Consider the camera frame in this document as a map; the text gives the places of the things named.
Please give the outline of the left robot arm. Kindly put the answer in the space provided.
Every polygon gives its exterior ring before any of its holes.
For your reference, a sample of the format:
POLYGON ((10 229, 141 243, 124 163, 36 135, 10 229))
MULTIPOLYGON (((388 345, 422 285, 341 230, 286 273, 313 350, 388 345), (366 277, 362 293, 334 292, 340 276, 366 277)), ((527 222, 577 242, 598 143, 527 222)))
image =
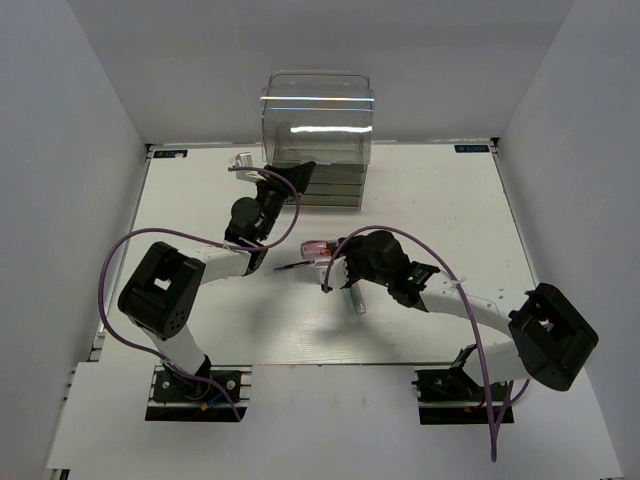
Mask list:
POLYGON ((174 385, 188 399, 209 399, 215 389, 210 359, 187 327, 199 288, 259 269, 268 252, 263 242, 285 203, 298 202, 306 192, 315 169, 314 161, 283 168, 268 165, 251 179, 256 194, 231 206, 219 247, 189 253, 156 242, 125 284, 118 309, 152 340, 174 385))

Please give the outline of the clear organizer top lid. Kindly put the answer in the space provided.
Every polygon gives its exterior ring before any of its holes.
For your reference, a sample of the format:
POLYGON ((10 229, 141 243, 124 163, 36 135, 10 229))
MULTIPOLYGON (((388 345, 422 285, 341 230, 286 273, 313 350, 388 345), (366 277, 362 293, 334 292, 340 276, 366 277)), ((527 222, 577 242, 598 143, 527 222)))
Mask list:
POLYGON ((369 163, 375 96, 367 76, 281 70, 270 76, 260 101, 266 163, 369 163))

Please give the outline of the pink glue stick tube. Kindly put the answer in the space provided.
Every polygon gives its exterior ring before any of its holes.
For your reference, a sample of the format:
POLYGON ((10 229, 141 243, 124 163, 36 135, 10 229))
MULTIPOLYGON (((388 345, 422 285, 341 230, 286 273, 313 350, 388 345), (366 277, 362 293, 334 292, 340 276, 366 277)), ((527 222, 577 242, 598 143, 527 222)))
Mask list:
POLYGON ((328 261, 339 245, 338 240, 309 240, 300 246, 301 256, 307 262, 328 261))

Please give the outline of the orange capped highlighter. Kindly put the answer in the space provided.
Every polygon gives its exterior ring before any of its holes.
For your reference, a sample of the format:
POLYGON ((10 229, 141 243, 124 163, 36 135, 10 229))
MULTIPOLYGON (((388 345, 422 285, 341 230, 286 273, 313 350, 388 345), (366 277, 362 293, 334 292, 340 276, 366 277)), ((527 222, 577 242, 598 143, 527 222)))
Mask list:
POLYGON ((356 314, 364 315, 366 313, 366 304, 358 284, 354 284, 350 287, 350 297, 356 314))

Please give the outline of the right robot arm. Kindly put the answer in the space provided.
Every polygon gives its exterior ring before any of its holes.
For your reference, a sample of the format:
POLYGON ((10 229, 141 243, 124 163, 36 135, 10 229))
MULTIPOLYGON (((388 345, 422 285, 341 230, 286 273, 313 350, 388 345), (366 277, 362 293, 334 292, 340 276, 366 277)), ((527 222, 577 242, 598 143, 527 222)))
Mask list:
POLYGON ((339 241, 343 274, 337 288, 367 281, 386 288, 400 305, 465 318, 506 336, 506 341, 464 348, 450 366, 453 390, 472 399, 493 383, 534 380, 567 391, 599 343, 599 336, 554 285, 518 291, 465 287, 442 263, 409 259, 389 231, 375 230, 339 241))

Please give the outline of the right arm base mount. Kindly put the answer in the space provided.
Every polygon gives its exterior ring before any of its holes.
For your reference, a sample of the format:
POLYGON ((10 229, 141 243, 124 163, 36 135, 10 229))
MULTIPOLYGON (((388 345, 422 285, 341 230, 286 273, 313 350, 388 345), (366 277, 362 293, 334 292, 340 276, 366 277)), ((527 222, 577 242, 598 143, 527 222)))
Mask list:
POLYGON ((417 394, 422 426, 487 425, 482 386, 448 369, 416 369, 411 385, 417 394))

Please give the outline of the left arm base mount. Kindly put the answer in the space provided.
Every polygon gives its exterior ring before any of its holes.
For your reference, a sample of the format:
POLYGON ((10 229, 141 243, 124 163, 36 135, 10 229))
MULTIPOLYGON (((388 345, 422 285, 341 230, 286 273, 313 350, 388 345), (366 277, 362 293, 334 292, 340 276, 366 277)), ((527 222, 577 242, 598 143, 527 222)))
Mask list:
POLYGON ((252 367, 212 366, 210 378, 224 388, 179 380, 166 367, 157 365, 151 377, 145 420, 147 422, 235 423, 249 406, 252 367))

